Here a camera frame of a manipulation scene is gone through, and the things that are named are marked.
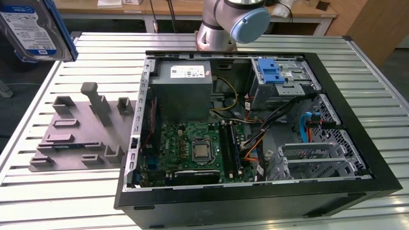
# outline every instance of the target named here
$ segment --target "motherboard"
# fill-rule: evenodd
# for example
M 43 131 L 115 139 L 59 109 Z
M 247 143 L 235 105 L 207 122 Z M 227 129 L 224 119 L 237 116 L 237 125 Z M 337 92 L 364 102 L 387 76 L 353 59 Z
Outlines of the motherboard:
M 253 181 L 252 166 L 239 151 L 244 140 L 241 123 L 164 123 L 160 154 L 145 158 L 147 186 Z

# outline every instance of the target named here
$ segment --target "floor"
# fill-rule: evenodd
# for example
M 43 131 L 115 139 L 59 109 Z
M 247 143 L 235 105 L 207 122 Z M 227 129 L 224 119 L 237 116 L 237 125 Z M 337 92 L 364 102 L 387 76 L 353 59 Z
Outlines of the floor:
M 171 22 L 159 22 L 160 32 L 172 33 Z M 140 20 L 65 20 L 69 31 L 89 32 L 145 32 Z M 192 33 L 199 25 L 179 21 L 176 29 L 180 33 Z M 51 69 L 51 62 L 37 64 L 22 63 L 14 57 L 14 49 L 0 35 L 0 80 L 10 85 L 15 95 L 12 98 L 0 97 L 0 152 L 22 120 L 26 110 L 32 102 L 40 84 Z M 380 70 L 396 86 L 397 90 L 409 100 L 409 49 L 397 49 L 388 58 Z

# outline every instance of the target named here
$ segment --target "blue drive bay latch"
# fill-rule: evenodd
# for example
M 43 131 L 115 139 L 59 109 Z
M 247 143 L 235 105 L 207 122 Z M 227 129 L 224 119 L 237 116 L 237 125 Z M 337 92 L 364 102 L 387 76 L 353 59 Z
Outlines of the blue drive bay latch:
M 264 84 L 284 84 L 285 78 L 280 74 L 280 66 L 276 64 L 275 60 L 271 58 L 261 58 L 257 62 Z

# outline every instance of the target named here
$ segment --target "power supply label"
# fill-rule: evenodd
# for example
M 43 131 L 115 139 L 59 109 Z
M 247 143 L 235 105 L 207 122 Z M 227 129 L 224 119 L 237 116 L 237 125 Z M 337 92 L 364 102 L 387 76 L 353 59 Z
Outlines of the power supply label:
M 204 78 L 204 66 L 172 66 L 171 78 Z
M 23 47 L 35 55 L 53 55 L 56 46 L 47 30 L 39 26 L 39 15 L 30 6 L 3 6 L 2 17 L 11 27 Z

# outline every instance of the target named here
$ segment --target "blue hard drive label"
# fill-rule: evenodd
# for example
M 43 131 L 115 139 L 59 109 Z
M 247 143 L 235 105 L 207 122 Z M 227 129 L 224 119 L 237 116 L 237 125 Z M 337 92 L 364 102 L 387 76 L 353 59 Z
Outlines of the blue hard drive label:
M 23 47 L 35 55 L 57 53 L 47 30 L 37 24 L 39 16 L 30 6 L 3 6 L 0 15 L 14 31 Z

